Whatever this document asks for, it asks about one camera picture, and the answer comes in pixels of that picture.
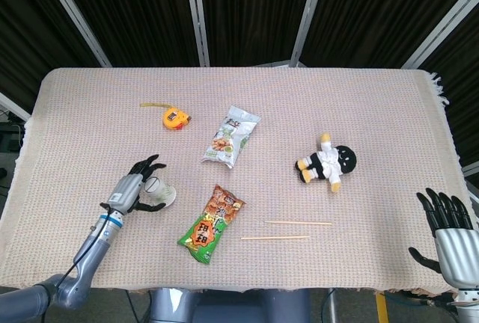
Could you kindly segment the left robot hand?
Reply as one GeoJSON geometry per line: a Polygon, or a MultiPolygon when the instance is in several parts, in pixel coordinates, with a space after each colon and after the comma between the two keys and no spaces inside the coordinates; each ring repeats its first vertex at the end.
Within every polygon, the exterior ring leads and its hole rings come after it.
{"type": "Polygon", "coordinates": [[[112,213],[117,211],[122,215],[129,214],[130,212],[142,211],[142,212],[158,212],[164,209],[167,204],[159,203],[155,206],[141,203],[140,190],[146,183],[146,180],[150,178],[155,170],[166,167],[162,163],[154,163],[159,158],[159,155],[153,155],[149,158],[135,163],[130,169],[129,173],[123,176],[115,186],[113,192],[105,203],[100,203],[100,206],[107,212],[112,213]]]}

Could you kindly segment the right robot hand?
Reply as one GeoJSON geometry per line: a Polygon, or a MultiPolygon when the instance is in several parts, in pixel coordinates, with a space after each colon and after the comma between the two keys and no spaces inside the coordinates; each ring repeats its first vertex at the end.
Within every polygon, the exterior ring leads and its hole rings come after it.
{"type": "Polygon", "coordinates": [[[434,239],[437,259],[428,259],[414,247],[411,257],[420,265],[442,275],[459,290],[478,289],[478,231],[465,204],[456,196],[426,188],[416,194],[434,239]]]}

